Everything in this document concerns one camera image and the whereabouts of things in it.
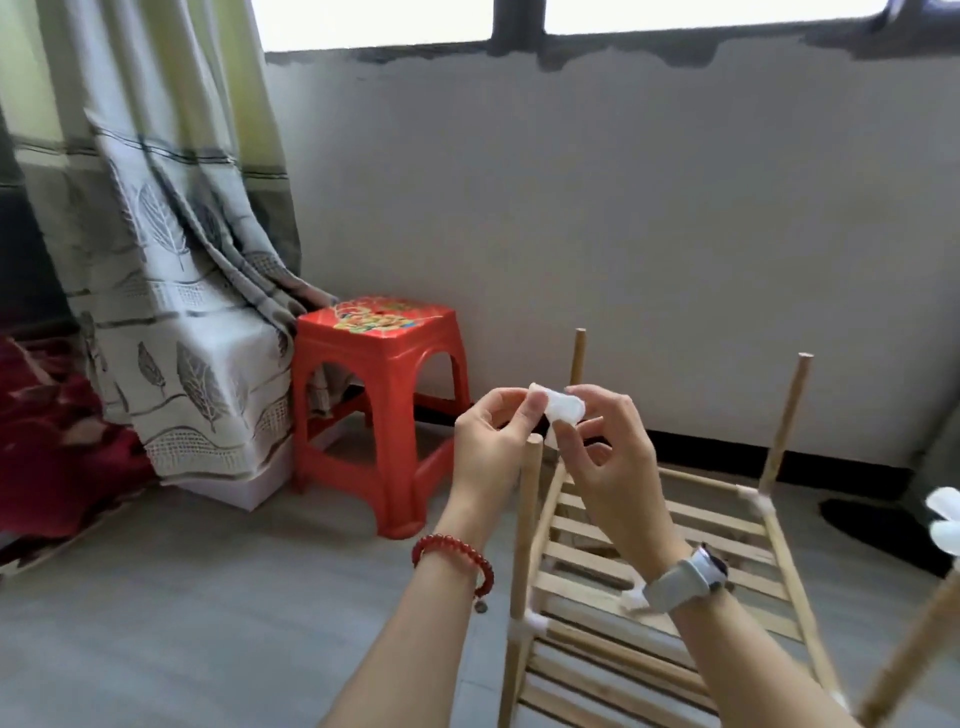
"watch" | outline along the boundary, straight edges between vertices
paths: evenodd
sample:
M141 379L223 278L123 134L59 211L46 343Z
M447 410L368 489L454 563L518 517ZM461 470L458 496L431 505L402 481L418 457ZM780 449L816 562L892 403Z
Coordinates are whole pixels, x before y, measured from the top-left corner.
M643 589L654 612L672 612L690 599L709 596L727 583L729 569L702 544L688 559L683 559L657 581Z

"white plastic piece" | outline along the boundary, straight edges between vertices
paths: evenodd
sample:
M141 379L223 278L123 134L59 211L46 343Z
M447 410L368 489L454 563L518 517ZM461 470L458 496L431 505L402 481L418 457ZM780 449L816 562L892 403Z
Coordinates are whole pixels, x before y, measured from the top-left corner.
M943 519L960 522L960 491L937 488L926 497L926 507Z
M511 619L507 626L507 639L520 642L528 637L546 637L550 626L550 617L539 615L530 607L523 613L523 619Z
M944 553L960 556L960 522L936 521L930 525L930 538Z
M576 425L587 414L587 403L579 397L555 392L552 389L541 387L537 383L531 384L530 389L534 392L545 392L549 398L546 404L546 412L543 414L546 415L546 419L550 423L550 429L547 431L543 443L549 448L557 449L557 436L553 434L553 424L557 420L561 420L570 425Z
M620 606L628 612L649 609L650 603L647 601L647 597L643 595L643 588L646 587L647 583L643 581L643 577L636 572L636 569L631 568L630 573L634 578L634 587L620 593Z
M736 486L736 494L750 503L754 511L760 516L773 516L777 513L777 509L774 507L774 501L756 488L738 485Z
M830 697L837 701L840 704L840 707L843 708L847 713L850 712L850 703L847 702L847 697L839 691L831 691Z
M937 488L926 497L926 507L946 519L930 525L933 543L944 553L960 556L960 491Z

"wrist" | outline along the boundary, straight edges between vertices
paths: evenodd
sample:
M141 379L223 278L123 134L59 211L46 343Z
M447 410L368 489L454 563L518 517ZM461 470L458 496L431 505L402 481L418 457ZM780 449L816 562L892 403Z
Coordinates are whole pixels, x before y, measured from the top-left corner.
M492 524L488 520L480 508L451 498L434 530L482 551L492 533Z
M683 559L688 559L693 548L678 536L648 541L637 545L634 553L625 554L627 561L643 580L650 584L673 569Z

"stool leg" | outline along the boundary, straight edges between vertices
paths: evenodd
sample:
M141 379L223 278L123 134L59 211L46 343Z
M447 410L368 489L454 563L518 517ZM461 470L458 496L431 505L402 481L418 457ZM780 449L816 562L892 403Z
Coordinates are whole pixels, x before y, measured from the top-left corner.
M467 377L467 352L462 343L451 347L450 365L453 370L453 400L457 409L466 412L470 409L470 385Z
M291 372L291 396L294 401L294 490L298 493L306 491L307 473L306 458L309 454L310 442L307 435L307 421L310 418L310 407L307 402L307 382L312 370L305 361L306 353L300 358L294 353L294 363Z
M376 440L376 469L386 501L376 514L376 530L388 539L408 539L426 525L425 504L417 503L417 430L414 424L414 380L394 374L389 386L368 385Z

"red fabric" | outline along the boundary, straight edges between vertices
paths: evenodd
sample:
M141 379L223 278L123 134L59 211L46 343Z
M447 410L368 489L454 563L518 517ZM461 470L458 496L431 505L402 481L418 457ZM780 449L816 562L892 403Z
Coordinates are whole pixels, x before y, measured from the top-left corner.
M0 339L0 530L71 536L92 505L155 477L73 361L65 339Z

